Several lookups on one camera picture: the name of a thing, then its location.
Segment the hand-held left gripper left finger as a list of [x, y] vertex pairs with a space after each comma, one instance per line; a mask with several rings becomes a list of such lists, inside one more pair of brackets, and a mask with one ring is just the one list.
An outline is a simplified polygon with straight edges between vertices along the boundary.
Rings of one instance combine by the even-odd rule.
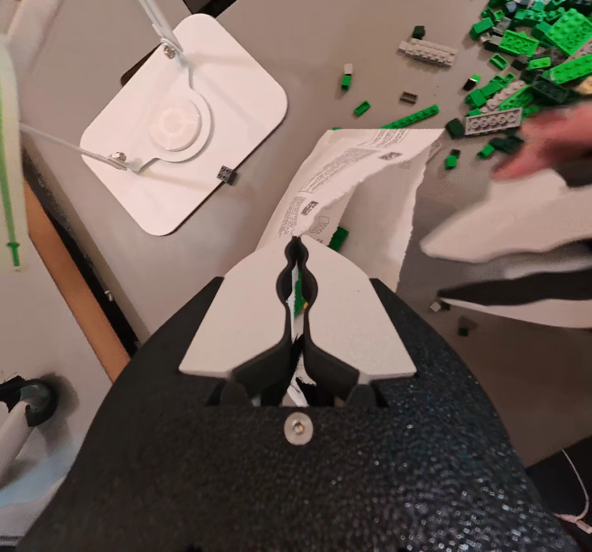
[[297, 239], [282, 237], [224, 276], [179, 365], [186, 376], [230, 380], [250, 398], [289, 385], [294, 354]]

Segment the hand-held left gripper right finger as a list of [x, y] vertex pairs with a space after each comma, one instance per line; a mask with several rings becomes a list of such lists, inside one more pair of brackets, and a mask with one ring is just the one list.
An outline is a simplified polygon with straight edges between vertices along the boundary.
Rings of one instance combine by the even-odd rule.
[[342, 401], [359, 385], [413, 377], [417, 368], [366, 273], [310, 237], [301, 244], [308, 377]]

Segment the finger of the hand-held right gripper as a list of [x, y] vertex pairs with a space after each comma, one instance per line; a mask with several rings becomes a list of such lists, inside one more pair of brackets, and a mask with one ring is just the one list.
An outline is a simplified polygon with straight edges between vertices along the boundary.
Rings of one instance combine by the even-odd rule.
[[421, 241], [436, 259], [480, 264], [591, 240], [591, 185], [559, 175], [493, 182], [484, 200], [442, 222]]
[[442, 288], [439, 301], [544, 326], [591, 329], [591, 269]]

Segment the white torn paper bag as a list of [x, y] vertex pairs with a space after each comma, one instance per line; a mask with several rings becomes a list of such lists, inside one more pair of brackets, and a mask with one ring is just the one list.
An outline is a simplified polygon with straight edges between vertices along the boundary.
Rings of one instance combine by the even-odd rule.
[[[350, 231], [342, 256], [396, 288], [413, 229], [417, 189], [440, 150], [439, 129], [336, 130], [323, 134], [300, 166], [257, 245], [277, 237], [326, 247], [339, 225]], [[356, 388], [348, 406], [379, 406], [380, 393]]]

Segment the long grey building brick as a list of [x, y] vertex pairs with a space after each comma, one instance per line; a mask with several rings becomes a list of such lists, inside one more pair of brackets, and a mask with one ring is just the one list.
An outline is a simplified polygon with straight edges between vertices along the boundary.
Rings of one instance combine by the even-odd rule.
[[402, 41], [398, 50], [414, 60], [443, 68], [451, 67], [458, 55], [455, 48], [418, 38]]

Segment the white desk lamp stand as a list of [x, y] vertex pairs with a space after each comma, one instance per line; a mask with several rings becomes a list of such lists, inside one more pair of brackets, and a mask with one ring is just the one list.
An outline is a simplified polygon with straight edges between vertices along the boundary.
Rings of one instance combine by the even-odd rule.
[[280, 125], [282, 86], [213, 17], [172, 29], [156, 0], [138, 0], [156, 50], [85, 129], [81, 146], [20, 123], [69, 148], [147, 233], [177, 229]]

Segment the grey desk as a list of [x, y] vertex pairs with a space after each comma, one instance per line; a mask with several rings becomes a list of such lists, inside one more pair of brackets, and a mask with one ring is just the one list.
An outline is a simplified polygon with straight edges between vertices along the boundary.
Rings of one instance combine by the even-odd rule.
[[[288, 112], [275, 133], [182, 227], [165, 237], [142, 230], [74, 151], [27, 136], [30, 159], [46, 180], [70, 232], [145, 342], [213, 276], [252, 252], [303, 160], [333, 126], [378, 127], [411, 112], [400, 93], [418, 94], [418, 109], [438, 104], [427, 127], [462, 114], [470, 74], [492, 75], [486, 54], [467, 32], [486, 0], [237, 0], [218, 21], [276, 79]], [[438, 67], [398, 50], [416, 25], [423, 40], [458, 50]], [[25, 121], [77, 145], [88, 124], [120, 90], [120, 77], [156, 45], [136, 0], [62, 0], [21, 84]], [[340, 89], [344, 65], [351, 88]], [[371, 108], [356, 118], [363, 101]], [[467, 265], [424, 255], [419, 241], [457, 210], [482, 199], [488, 170], [485, 140], [459, 143], [461, 161], [442, 168], [454, 145], [429, 162], [417, 192], [413, 236], [397, 294], [462, 356], [485, 388], [514, 447], [529, 466], [591, 435], [591, 333], [497, 318], [454, 308], [430, 310], [436, 291], [504, 272], [506, 260]], [[468, 337], [457, 320], [478, 323]]]

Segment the person's right hand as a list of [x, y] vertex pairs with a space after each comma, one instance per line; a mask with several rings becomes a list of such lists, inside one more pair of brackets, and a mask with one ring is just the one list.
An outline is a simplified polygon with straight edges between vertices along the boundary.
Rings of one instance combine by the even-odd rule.
[[490, 172], [496, 182], [526, 178], [591, 157], [591, 103], [542, 112], [524, 124], [521, 148]]

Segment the grey studded building plate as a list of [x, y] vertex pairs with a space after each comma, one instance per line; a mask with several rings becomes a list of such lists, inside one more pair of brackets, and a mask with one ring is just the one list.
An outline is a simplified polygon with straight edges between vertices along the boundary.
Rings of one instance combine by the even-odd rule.
[[520, 128], [523, 108], [493, 111], [467, 116], [464, 121], [464, 136], [473, 137]]

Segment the pile of green building bricks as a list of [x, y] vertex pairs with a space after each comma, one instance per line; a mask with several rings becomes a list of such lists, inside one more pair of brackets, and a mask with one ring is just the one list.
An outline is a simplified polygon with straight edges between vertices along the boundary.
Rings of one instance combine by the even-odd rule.
[[469, 36], [496, 74], [467, 80], [467, 117], [527, 118], [591, 97], [591, 0], [488, 0]]

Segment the long green building plate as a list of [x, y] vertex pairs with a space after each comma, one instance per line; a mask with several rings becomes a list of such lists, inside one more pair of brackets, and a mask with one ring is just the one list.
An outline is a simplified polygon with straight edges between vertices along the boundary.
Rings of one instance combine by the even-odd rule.
[[381, 129], [386, 130], [394, 130], [394, 129], [402, 129], [412, 126], [414, 124], [418, 124], [420, 122], [425, 121], [426, 119], [432, 118], [440, 113], [440, 109], [438, 104], [433, 104], [423, 110], [414, 112], [408, 116], [405, 116], [401, 119], [397, 119], [392, 121], [384, 126], [381, 126]]

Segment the white tube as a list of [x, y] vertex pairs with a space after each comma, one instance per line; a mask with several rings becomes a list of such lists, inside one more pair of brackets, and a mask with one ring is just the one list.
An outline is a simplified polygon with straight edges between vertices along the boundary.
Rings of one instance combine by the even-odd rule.
[[33, 432], [33, 427], [28, 423], [28, 409], [26, 401], [18, 402], [1, 426], [1, 477], [16, 460]]

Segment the white box with green stripe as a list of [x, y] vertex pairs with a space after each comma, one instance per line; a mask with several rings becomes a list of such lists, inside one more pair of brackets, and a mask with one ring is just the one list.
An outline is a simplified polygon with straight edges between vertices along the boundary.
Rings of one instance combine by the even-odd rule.
[[19, 92], [6, 37], [1, 35], [1, 274], [26, 263], [28, 237], [19, 131]]

